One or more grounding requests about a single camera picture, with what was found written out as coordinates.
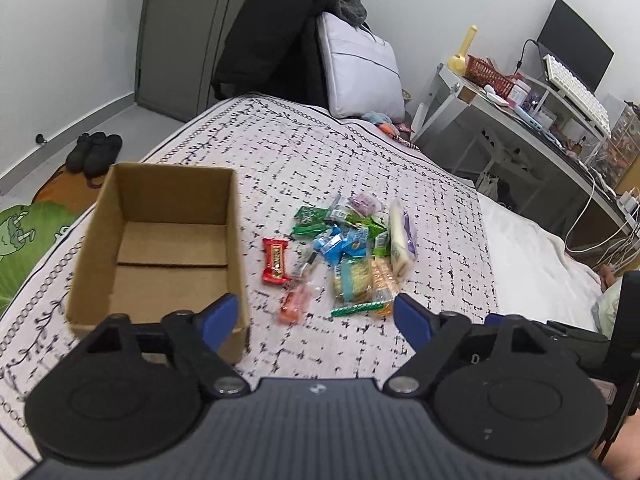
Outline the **orange cracker packet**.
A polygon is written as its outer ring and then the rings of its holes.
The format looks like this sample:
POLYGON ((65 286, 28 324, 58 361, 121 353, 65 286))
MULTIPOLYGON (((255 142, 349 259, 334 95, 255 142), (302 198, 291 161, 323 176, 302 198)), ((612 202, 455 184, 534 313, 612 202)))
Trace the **orange cracker packet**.
POLYGON ((378 305, 373 311, 377 316, 393 313, 395 297, 400 292, 398 281, 393 274, 387 259, 374 257, 371 261, 372 270, 372 301, 378 305))

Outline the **blue snack packet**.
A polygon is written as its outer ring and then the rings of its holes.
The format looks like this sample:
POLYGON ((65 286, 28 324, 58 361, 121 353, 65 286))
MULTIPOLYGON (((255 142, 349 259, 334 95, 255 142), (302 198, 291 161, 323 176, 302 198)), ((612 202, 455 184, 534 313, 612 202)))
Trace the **blue snack packet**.
POLYGON ((367 228, 348 228, 343 231, 332 226, 314 238, 312 246, 330 266, 337 266, 343 258, 361 259, 368 255, 367 228))

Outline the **green snack packet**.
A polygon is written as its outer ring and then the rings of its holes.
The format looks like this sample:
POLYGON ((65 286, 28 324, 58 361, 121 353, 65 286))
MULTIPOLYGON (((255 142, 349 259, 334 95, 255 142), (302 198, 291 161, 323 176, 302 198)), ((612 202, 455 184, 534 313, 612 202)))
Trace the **green snack packet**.
POLYGON ((296 226, 314 226, 326 221, 329 213, 328 208, 319 208, 313 206, 300 206, 299 210, 294 214, 296 226))

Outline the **green stick snack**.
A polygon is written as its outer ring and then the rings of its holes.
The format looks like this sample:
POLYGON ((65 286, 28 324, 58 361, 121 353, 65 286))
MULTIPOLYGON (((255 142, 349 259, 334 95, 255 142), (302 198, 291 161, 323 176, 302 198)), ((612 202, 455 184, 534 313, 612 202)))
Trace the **green stick snack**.
POLYGON ((331 310, 330 315, 332 318, 344 318, 344 316, 370 312, 380 312, 382 315, 386 315, 392 310, 392 305, 391 301, 348 302, 347 304, 338 304, 331 310))

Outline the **white cream roll packet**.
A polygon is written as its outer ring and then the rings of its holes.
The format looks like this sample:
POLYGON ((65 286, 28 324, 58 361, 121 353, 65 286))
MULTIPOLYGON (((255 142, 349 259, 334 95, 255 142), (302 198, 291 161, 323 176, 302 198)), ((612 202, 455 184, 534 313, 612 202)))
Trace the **white cream roll packet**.
POLYGON ((408 211, 400 200, 393 200, 388 213, 390 265, 393 274, 403 278, 416 262, 416 232, 408 211))

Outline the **yellow cracker packet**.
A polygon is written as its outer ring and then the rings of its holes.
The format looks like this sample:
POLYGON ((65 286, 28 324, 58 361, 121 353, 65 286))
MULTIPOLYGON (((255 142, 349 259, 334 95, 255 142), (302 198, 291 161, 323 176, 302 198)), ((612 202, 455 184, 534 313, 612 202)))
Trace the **yellow cracker packet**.
POLYGON ((340 304, 364 304, 370 301, 373 289, 370 259, 342 259, 333 270, 333 288, 340 304))

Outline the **red candy bar wrapper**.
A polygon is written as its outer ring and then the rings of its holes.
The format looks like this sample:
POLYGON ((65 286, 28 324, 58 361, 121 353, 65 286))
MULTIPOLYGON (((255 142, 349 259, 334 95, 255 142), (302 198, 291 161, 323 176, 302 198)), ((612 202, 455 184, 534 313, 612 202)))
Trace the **red candy bar wrapper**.
POLYGON ((285 251, 288 248, 288 241, 278 238, 264 238, 262 246, 264 246, 266 256, 262 280, 268 284, 285 285, 290 281, 285 269, 285 251))

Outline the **orange pink snack packet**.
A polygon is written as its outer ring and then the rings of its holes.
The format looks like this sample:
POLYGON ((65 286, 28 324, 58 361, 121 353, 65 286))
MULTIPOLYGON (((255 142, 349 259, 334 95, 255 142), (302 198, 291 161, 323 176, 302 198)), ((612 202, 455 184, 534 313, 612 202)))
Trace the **orange pink snack packet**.
POLYGON ((278 320, 283 324, 302 322, 312 300, 320 295, 320 289, 307 282, 297 282, 285 294, 278 311, 278 320))

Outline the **brown cardboard box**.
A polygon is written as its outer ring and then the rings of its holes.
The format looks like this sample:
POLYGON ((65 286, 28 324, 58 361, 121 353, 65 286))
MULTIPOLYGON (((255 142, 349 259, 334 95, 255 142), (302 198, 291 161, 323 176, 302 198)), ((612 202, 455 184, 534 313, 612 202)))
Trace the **brown cardboard box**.
POLYGON ((220 356, 239 363, 250 342, 239 179, 226 167, 122 162, 89 219, 65 315, 84 338, 111 314, 155 323, 203 311, 230 292, 239 307, 220 356))

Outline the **white blanket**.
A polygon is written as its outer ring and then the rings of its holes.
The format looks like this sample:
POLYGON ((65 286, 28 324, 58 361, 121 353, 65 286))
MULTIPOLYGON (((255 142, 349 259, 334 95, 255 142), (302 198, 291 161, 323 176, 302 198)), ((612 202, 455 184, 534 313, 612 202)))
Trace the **white blanket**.
POLYGON ((599 275, 570 258, 564 242, 536 222, 481 195, 498 312, 594 330, 599 275))

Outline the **purple candy packet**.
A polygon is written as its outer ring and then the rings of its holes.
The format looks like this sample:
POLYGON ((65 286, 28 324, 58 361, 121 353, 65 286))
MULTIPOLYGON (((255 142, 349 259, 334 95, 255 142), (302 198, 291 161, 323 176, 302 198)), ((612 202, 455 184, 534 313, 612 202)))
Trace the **purple candy packet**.
POLYGON ((349 196, 348 204, 363 217, 372 217, 382 210, 380 201, 368 193, 349 196))

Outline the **patterned white bed cover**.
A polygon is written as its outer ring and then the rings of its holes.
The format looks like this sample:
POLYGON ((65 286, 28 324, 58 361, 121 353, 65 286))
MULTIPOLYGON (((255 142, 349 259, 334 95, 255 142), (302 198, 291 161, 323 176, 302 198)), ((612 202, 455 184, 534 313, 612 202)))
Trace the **patterned white bed cover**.
POLYGON ((421 152, 358 120, 340 122, 316 108, 248 96, 223 102, 180 128, 150 162, 230 167, 239 177, 241 233, 250 305, 250 343, 240 369, 249 380, 273 376, 383 378, 408 359, 390 322, 330 317, 328 268, 306 320, 276 321, 281 294, 262 282, 262 240, 291 231, 301 206, 368 192, 400 200, 416 227, 418 258, 401 286, 433 311, 474 321, 497 310, 494 276, 476 192, 421 152))

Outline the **green cartoon floor mat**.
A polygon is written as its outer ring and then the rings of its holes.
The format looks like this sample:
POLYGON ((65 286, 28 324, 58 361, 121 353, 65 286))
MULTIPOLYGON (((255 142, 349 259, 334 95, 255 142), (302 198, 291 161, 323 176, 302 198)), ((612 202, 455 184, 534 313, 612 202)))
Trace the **green cartoon floor mat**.
POLYGON ((1 213, 0 306, 4 312, 32 268, 77 220, 65 206, 39 202, 1 213))

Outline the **black slippers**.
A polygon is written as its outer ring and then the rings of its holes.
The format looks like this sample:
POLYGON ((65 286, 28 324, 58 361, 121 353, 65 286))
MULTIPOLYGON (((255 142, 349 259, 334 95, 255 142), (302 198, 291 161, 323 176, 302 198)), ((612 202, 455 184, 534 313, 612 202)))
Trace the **black slippers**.
POLYGON ((65 169, 71 174, 83 174, 88 180, 103 177, 116 162, 121 149, 119 134, 83 133, 67 155, 65 169))

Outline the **white desk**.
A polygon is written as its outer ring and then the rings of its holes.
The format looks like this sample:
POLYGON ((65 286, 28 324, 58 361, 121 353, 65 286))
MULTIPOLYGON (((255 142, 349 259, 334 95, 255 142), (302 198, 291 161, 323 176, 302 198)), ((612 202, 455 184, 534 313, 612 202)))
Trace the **white desk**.
POLYGON ((509 189, 506 206, 559 235, 575 256, 617 264, 638 256, 638 218, 591 171, 444 64, 416 111, 412 140, 452 174, 497 177, 509 189))

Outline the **red plastic basket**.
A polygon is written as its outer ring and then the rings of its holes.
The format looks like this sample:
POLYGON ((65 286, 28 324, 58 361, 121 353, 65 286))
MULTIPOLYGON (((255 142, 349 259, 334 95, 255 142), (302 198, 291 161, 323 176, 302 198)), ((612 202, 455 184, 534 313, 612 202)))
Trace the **red plastic basket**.
POLYGON ((479 87, 491 86, 503 99, 509 96, 514 86, 509 77, 498 72, 489 62, 470 54, 466 58, 464 76, 479 87))

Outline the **grey pillow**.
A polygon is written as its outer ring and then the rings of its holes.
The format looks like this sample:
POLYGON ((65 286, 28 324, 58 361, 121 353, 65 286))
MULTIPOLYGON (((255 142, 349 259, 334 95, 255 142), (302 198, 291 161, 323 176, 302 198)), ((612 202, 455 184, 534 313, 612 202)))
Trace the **grey pillow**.
POLYGON ((329 111, 337 118, 382 113, 399 122, 405 101, 392 45, 324 12, 317 20, 329 111))

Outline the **white keyboard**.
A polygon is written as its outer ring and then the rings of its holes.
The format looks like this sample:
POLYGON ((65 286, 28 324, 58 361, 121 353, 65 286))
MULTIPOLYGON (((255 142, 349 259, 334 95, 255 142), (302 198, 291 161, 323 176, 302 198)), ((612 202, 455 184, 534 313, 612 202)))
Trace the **white keyboard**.
POLYGON ((584 114, 606 138, 611 136, 608 111, 596 96, 552 54, 542 58, 547 79, 584 114))

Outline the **black jacket on chair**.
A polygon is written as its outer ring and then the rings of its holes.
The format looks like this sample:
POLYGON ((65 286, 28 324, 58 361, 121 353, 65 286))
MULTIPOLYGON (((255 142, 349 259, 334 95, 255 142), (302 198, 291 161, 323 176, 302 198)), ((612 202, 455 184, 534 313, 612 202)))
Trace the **black jacket on chair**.
POLYGON ((361 0, 245 0, 213 70, 215 98, 258 92, 328 107, 317 28, 324 12, 352 26, 368 16, 361 0))

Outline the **black monitor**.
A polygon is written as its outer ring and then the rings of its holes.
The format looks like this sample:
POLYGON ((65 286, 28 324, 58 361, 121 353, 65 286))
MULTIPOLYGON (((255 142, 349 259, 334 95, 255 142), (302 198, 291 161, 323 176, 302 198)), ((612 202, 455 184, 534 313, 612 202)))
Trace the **black monitor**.
POLYGON ((592 93, 614 58, 611 47, 564 0, 554 0, 537 44, 540 55, 552 54, 592 93))

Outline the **grey door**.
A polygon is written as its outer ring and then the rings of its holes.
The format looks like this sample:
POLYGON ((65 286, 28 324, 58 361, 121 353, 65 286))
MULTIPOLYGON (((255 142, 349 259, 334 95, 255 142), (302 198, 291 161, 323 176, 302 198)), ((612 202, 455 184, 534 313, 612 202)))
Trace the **grey door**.
POLYGON ((134 98, 187 122, 215 102, 210 80, 244 0, 143 0, 134 98))

